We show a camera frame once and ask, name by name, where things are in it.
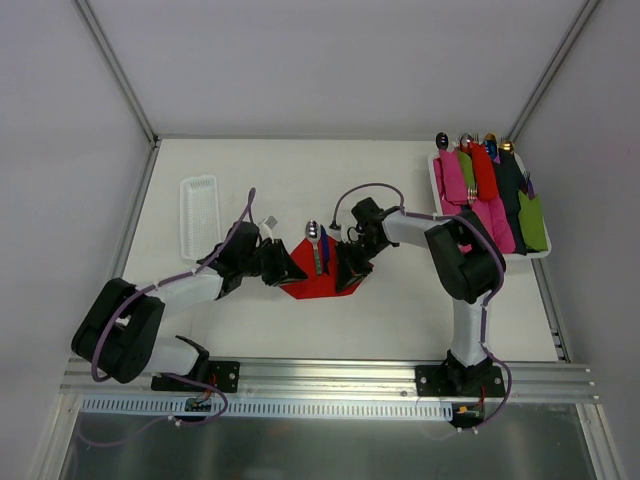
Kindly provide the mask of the red paper napkin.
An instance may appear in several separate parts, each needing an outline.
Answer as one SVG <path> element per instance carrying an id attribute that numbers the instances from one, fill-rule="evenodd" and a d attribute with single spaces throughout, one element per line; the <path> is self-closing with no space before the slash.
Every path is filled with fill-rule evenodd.
<path id="1" fill-rule="evenodd" d="M 359 287 L 359 283 L 351 286 L 342 293 L 336 292 L 337 259 L 335 253 L 336 240 L 329 237 L 329 274 L 316 275 L 311 244 L 303 239 L 291 253 L 292 259 L 306 272 L 308 279 L 298 283 L 281 286 L 288 295 L 297 299 L 318 299 L 331 297 L 344 297 L 353 294 Z"/>

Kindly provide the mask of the dark blue knife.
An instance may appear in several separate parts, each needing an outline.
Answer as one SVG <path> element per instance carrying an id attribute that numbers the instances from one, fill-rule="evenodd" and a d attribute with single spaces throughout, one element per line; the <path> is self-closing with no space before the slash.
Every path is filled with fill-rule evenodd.
<path id="1" fill-rule="evenodd" d="M 320 235 L 320 253 L 321 253 L 321 265 L 322 265 L 322 273 L 328 275 L 329 274 L 329 260 L 330 260 L 330 249 L 329 249 L 329 237 L 326 233 L 325 227 L 321 226 L 321 235 Z"/>

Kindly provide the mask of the green handled spoon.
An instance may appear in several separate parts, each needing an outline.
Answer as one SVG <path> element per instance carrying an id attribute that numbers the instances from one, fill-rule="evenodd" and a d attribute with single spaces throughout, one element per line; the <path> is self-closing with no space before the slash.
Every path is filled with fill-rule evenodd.
<path id="1" fill-rule="evenodd" d="M 309 220 L 305 226 L 305 238 L 309 241 L 312 248 L 314 267 L 317 276 L 323 273 L 322 263 L 319 251 L 320 229 L 315 220 Z"/>

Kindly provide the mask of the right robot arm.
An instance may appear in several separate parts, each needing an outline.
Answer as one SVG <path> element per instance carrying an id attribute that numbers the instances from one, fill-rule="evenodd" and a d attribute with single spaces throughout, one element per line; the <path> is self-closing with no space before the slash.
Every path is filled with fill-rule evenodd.
<path id="1" fill-rule="evenodd" d="M 487 346 L 487 323 L 506 262 L 479 217 L 470 210 L 441 217 L 407 213 L 399 206 L 384 210 L 370 197 L 351 213 L 357 236 L 335 246 L 337 292 L 372 273 L 372 260 L 384 249 L 408 244 L 430 252 L 439 281 L 452 298 L 451 346 L 442 363 L 415 367 L 417 394 L 504 398 L 509 377 Z"/>

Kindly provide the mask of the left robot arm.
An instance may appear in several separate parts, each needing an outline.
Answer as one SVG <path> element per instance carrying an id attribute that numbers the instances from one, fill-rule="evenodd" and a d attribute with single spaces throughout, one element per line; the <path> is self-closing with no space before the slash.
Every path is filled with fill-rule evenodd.
<path id="1" fill-rule="evenodd" d="M 143 373 L 165 376 L 185 389 L 203 387 L 209 352 L 184 336 L 162 336 L 164 320 L 197 305 L 218 301 L 246 278 L 269 287 L 307 280 L 282 240 L 239 221 L 210 255 L 184 273 L 140 287 L 123 278 L 109 280 L 73 336 L 72 351 L 91 365 L 96 382 L 126 384 Z"/>

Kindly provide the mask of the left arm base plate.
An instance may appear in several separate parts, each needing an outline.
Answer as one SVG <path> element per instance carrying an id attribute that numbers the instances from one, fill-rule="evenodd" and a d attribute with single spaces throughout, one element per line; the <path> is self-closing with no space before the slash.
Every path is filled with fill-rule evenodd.
<path id="1" fill-rule="evenodd" d="M 185 375 L 187 382 L 174 374 L 160 375 L 151 381 L 151 390 L 158 392 L 204 392 L 202 385 L 213 386 L 223 393 L 236 393 L 241 364 L 237 361 L 220 361 L 205 358 L 196 362 L 194 369 Z"/>

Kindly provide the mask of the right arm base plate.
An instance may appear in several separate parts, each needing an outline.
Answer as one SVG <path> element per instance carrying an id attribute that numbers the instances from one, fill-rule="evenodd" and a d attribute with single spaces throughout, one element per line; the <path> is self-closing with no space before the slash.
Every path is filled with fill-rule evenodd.
<path id="1" fill-rule="evenodd" d="M 503 398 L 506 384 L 502 370 L 495 365 L 456 367 L 449 364 L 418 365 L 414 369 L 420 397 Z"/>

